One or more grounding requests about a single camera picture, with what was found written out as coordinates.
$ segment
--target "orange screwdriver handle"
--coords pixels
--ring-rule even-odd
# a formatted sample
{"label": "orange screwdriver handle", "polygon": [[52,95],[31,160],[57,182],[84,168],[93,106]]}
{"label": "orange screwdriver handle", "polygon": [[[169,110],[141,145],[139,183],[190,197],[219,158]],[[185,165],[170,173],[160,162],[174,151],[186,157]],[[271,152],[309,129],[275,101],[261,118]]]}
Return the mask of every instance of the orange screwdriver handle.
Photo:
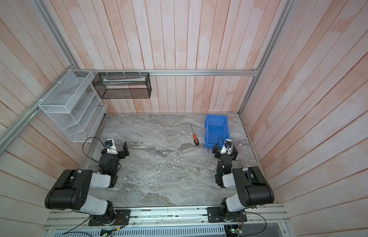
{"label": "orange screwdriver handle", "polygon": [[199,143],[198,143],[198,139],[197,139],[196,134],[193,134],[193,138],[194,138],[194,140],[195,140],[195,144],[196,144],[196,146],[198,146],[198,145],[199,145]]}

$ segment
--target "blue plastic bin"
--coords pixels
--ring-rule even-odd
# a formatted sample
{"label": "blue plastic bin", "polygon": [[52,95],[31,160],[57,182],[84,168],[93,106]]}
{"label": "blue plastic bin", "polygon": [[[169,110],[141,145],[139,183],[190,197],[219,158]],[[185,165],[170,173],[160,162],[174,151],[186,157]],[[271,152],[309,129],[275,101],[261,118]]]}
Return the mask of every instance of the blue plastic bin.
{"label": "blue plastic bin", "polygon": [[[229,122],[227,116],[207,115],[205,120],[205,147],[213,148],[220,137],[225,141],[230,139]],[[223,147],[223,141],[219,140],[219,147]]]}

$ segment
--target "black wire mesh basket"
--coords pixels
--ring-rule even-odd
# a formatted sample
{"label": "black wire mesh basket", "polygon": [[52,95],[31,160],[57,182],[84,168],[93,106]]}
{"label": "black wire mesh basket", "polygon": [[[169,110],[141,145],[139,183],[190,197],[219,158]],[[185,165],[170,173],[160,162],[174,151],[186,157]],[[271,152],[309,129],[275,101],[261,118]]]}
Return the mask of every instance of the black wire mesh basket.
{"label": "black wire mesh basket", "polygon": [[101,99],[149,98],[151,83],[147,72],[100,72],[93,80]]}

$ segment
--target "black mounting plate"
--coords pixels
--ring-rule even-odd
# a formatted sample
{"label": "black mounting plate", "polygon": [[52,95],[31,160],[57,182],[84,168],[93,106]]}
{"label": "black mounting plate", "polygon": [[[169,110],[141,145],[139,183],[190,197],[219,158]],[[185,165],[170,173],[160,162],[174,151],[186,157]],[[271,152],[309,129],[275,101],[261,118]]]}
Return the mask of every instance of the black mounting plate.
{"label": "black mounting plate", "polygon": [[[130,210],[129,209],[115,210],[115,219],[117,220],[116,226],[121,226],[123,225],[123,223],[125,223],[125,226],[128,225],[130,219]],[[104,226],[104,225],[99,219],[96,218],[96,216],[93,216],[92,218],[89,219],[89,226]]]}
{"label": "black mounting plate", "polygon": [[[208,221],[210,223],[226,222],[222,218],[220,207],[208,207],[206,210],[208,212]],[[240,214],[240,216],[241,216],[243,222],[247,221],[246,213],[244,214],[244,212],[242,212]],[[235,218],[235,219],[233,219],[232,221],[229,221],[229,222],[241,222],[241,219],[239,217],[237,217],[237,218]]]}

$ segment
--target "white wire rack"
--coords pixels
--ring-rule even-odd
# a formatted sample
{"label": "white wire rack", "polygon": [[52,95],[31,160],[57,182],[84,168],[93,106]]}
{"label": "white wire rack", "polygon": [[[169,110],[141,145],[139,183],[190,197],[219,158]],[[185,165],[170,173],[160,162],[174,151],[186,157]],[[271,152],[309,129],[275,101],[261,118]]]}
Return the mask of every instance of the white wire rack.
{"label": "white wire rack", "polygon": [[94,76],[91,71],[70,71],[40,103],[39,107],[71,141],[84,142],[96,133],[107,105],[96,91],[85,93]]}

